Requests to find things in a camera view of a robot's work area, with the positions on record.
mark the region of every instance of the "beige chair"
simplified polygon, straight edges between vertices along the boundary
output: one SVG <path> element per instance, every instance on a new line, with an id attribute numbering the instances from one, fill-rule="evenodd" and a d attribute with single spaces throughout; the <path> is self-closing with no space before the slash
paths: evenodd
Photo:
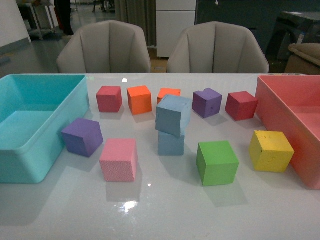
<path id="1" fill-rule="evenodd" d="M 88 24 L 72 36 L 57 58 L 59 73 L 150 73 L 143 30 L 115 20 Z"/>
<path id="2" fill-rule="evenodd" d="M 291 44 L 286 74 L 320 75 L 320 43 Z"/>
<path id="3" fill-rule="evenodd" d="M 213 21 L 181 33 L 167 72 L 262 74 L 269 72 L 269 64 L 249 29 Z"/>

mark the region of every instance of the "white table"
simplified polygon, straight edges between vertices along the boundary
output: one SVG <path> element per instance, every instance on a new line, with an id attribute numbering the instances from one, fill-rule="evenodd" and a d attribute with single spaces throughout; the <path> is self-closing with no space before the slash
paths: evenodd
<path id="1" fill-rule="evenodd" d="M 100 122 L 104 140 L 136 138 L 136 181 L 105 182 L 104 144 L 90 158 L 64 149 L 42 183 L 0 184 L 1 240 L 320 239 L 320 191 L 307 189 L 291 166 L 285 173 L 254 171 L 248 147 L 254 130 L 265 128 L 257 117 L 233 121 L 225 112 L 228 93 L 255 94 L 256 74 L 93 74 L 87 83 L 85 118 Z M 132 116 L 127 88 L 141 85 L 152 92 L 153 111 Z M 101 86 L 122 87 L 119 113 L 98 112 Z M 219 114 L 191 113 L 184 156 L 157 155 L 160 88 L 180 88 L 191 99 L 205 88 L 223 95 Z M 198 143 L 222 140 L 240 162 L 235 181 L 203 187 Z"/>

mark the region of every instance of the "blue cube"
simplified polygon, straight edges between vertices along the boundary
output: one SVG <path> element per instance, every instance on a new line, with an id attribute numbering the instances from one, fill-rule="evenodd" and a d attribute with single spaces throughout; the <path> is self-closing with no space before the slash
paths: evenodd
<path id="1" fill-rule="evenodd" d="M 156 106 L 155 129 L 180 138 L 190 122 L 191 107 L 189 98 L 166 95 Z"/>
<path id="2" fill-rule="evenodd" d="M 158 155 L 183 156 L 185 154 L 185 135 L 180 137 L 159 131 Z"/>

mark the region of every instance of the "foam cube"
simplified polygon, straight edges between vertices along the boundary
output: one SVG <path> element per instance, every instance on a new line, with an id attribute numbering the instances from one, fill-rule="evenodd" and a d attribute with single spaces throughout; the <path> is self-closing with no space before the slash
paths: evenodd
<path id="1" fill-rule="evenodd" d="M 211 88 L 193 93 L 192 109 L 201 117 L 208 118 L 220 112 L 222 95 Z"/>
<path id="2" fill-rule="evenodd" d="M 96 94 L 99 112 L 118 113 L 122 106 L 120 86 L 102 86 Z"/>
<path id="3" fill-rule="evenodd" d="M 107 182 L 134 182 L 138 165 L 136 140 L 134 138 L 109 138 L 99 162 Z"/>
<path id="4" fill-rule="evenodd" d="M 144 114 L 152 111 L 151 92 L 147 86 L 127 88 L 127 94 L 132 115 Z"/>
<path id="5" fill-rule="evenodd" d="M 104 142 L 99 122 L 89 119 L 78 118 L 61 133 L 70 153 L 88 158 Z"/>
<path id="6" fill-rule="evenodd" d="M 161 88 L 157 98 L 157 104 L 161 102 L 161 100 L 165 97 L 165 95 L 174 95 L 180 96 L 181 89 L 174 89 L 174 88 Z"/>
<path id="7" fill-rule="evenodd" d="M 228 141 L 200 142 L 196 165 L 203 186 L 232 184 L 239 166 L 238 158 Z"/>
<path id="8" fill-rule="evenodd" d="M 180 138 L 190 122 L 191 99 L 166 95 L 156 106 L 155 129 Z"/>
<path id="9" fill-rule="evenodd" d="M 283 173 L 295 151 L 280 131 L 254 131 L 249 153 L 254 170 Z"/>
<path id="10" fill-rule="evenodd" d="M 228 94 L 225 111 L 235 120 L 252 119 L 255 116 L 258 99 L 247 91 Z"/>
<path id="11" fill-rule="evenodd" d="M 185 135 L 180 137 L 159 131 L 158 155 L 183 156 L 185 154 Z"/>

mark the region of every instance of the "red cube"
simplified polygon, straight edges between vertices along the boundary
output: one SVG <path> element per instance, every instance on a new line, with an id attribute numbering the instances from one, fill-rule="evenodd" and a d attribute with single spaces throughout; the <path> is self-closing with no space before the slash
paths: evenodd
<path id="1" fill-rule="evenodd" d="M 99 112 L 118 113 L 122 106 L 120 86 L 102 86 L 96 94 Z"/>
<path id="2" fill-rule="evenodd" d="M 247 91 L 228 94 L 225 111 L 235 120 L 252 119 L 255 115 L 258 99 Z"/>

